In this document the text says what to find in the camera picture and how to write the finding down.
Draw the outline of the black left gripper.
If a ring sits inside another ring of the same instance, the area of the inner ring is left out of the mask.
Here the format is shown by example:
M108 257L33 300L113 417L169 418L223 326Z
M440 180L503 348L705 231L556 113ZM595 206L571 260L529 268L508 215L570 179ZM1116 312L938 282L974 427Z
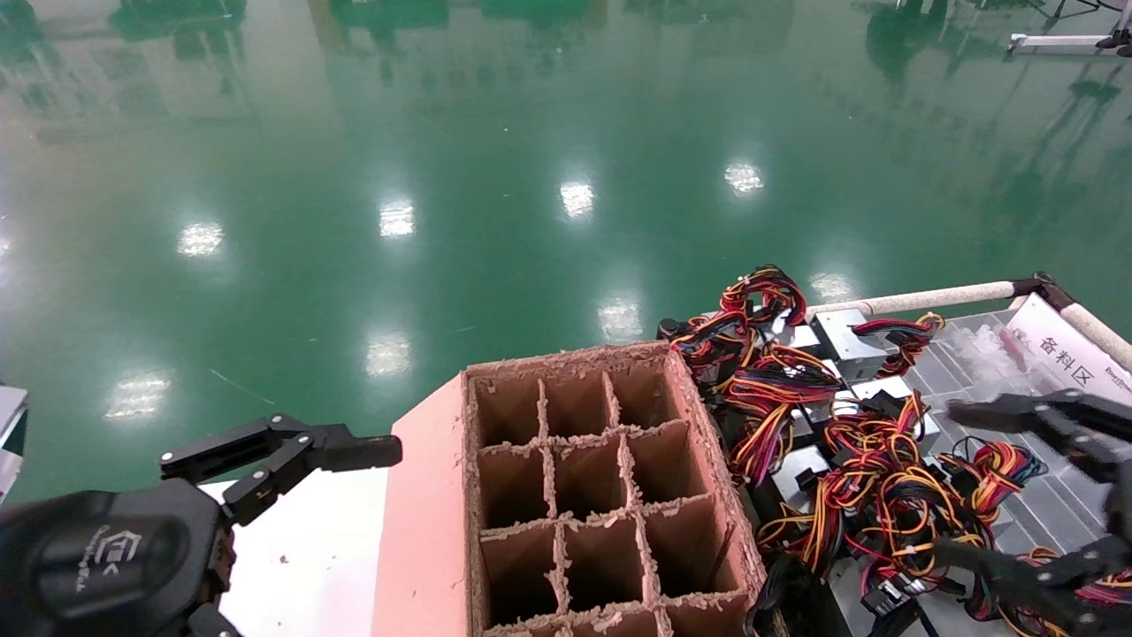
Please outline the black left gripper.
M241 637L218 609L235 560L232 526L259 518L314 472L396 466L395 434L288 414L251 420L158 457L162 483L5 505L5 636ZM222 503L201 481L248 467Z

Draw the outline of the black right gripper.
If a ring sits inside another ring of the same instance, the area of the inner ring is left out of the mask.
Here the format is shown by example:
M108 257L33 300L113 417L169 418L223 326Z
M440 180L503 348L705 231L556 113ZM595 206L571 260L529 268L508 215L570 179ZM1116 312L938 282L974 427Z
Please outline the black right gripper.
M1067 636L1127 636L1131 460L1107 442L1131 440L1131 407L1079 390L1031 396L1003 394L993 402L949 402L947 416L962 427L1035 434L1096 483L1110 483L1105 536L1075 552L1039 557L1007 554L941 540L937 561L974 573L1000 611L1026 614Z

